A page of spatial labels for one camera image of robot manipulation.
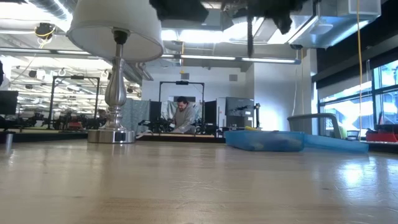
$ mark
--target gray hoodie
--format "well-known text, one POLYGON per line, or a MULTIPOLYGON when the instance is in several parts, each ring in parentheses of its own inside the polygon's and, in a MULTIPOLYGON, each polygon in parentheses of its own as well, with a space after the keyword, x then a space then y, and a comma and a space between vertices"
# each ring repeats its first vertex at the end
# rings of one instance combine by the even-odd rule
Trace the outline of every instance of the gray hoodie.
POLYGON ((191 124, 195 122, 195 109, 192 104, 189 103, 188 106, 180 111, 178 108, 174 115, 175 121, 175 129, 179 129, 181 132, 185 133, 188 130, 186 128, 190 128, 191 124))

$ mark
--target red object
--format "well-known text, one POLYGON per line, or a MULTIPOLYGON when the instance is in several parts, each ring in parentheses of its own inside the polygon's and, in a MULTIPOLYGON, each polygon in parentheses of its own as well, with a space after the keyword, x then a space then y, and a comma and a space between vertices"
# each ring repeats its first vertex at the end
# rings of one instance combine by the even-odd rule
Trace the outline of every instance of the red object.
POLYGON ((366 134, 366 140, 379 141, 379 142, 398 142, 398 134, 393 134, 393 133, 366 134))
POLYGON ((71 130, 79 130, 79 129, 83 129, 83 126, 81 125, 80 122, 69 122, 69 129, 71 130))

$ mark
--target blue tray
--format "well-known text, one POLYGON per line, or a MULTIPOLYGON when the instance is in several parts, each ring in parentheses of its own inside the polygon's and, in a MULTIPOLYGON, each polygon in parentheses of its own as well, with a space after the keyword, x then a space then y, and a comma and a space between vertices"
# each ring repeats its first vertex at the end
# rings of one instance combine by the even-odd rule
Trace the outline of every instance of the blue tray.
POLYGON ((247 151, 299 152, 304 133, 284 131, 227 131, 226 144, 247 151))
POLYGON ((304 148, 334 152, 368 153, 369 145, 361 142, 285 131, 227 131, 229 146, 247 151, 299 152, 304 148))
POLYGON ((314 149, 327 149, 335 152, 368 153, 369 145, 358 141, 347 141, 324 136, 305 135, 304 146, 314 149))

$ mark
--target white lampshade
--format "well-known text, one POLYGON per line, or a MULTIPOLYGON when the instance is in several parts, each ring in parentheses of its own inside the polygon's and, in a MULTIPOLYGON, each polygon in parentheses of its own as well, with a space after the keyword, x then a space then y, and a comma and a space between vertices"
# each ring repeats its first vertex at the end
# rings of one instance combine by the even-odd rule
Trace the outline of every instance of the white lampshade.
POLYGON ((162 27, 148 0, 80 0, 68 38, 82 50, 111 60, 116 53, 114 27, 129 31, 124 60, 146 62, 163 54, 162 27))

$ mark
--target table surface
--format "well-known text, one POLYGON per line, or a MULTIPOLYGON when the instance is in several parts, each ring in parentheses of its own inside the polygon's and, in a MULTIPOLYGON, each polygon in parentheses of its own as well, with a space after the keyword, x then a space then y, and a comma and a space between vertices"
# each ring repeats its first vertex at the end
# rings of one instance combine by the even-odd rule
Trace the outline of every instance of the table surface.
POLYGON ((398 221, 393 154, 246 152, 224 144, 62 141, 0 151, 1 223, 398 221))

